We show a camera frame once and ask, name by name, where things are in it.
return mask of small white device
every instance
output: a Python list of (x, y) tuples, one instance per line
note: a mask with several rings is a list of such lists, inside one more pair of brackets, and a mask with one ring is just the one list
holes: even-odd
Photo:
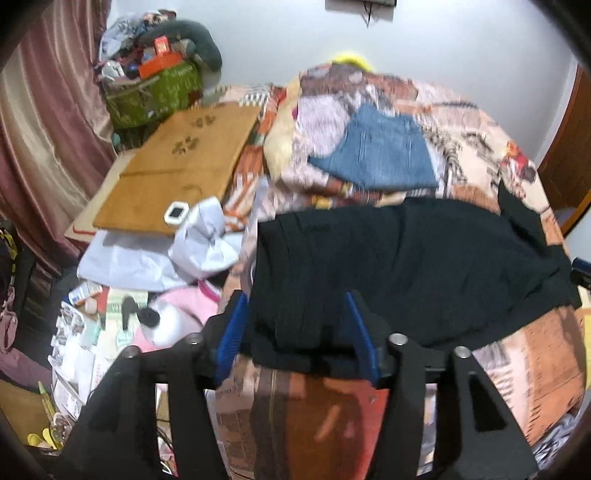
[(166, 225), (180, 225), (188, 213), (189, 204), (187, 202), (173, 202), (164, 214), (164, 222)]

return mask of orange box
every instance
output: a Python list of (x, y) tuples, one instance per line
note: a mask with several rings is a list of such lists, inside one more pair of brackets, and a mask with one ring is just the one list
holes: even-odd
[(178, 52), (170, 53), (162, 57), (154, 57), (139, 66), (139, 76), (142, 79), (146, 79), (154, 73), (158, 73), (160, 70), (169, 69), (170, 67), (178, 65), (182, 61), (183, 56)]
[(163, 57), (170, 53), (170, 48), (168, 47), (168, 39), (166, 36), (158, 37), (154, 40), (154, 49), (156, 50), (157, 57)]

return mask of black cloth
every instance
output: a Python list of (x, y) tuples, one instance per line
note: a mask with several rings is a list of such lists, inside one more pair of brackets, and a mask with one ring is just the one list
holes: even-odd
[(501, 184), (501, 214), (451, 199), (286, 213), (258, 226), (243, 351), (257, 364), (356, 378), (344, 296), (392, 332), (480, 348), (555, 307), (580, 306), (561, 245)]

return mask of wooden door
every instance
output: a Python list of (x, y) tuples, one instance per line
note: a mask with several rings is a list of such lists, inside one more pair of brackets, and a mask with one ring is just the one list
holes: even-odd
[(578, 208), (591, 190), (591, 80), (581, 67), (562, 124), (538, 173), (554, 211)]

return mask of blue denim jeans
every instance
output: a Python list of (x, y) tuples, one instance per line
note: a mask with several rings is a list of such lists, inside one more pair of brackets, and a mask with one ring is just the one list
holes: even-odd
[(386, 116), (370, 103), (352, 115), (334, 152), (309, 162), (365, 190), (437, 187), (425, 139), (412, 116)]

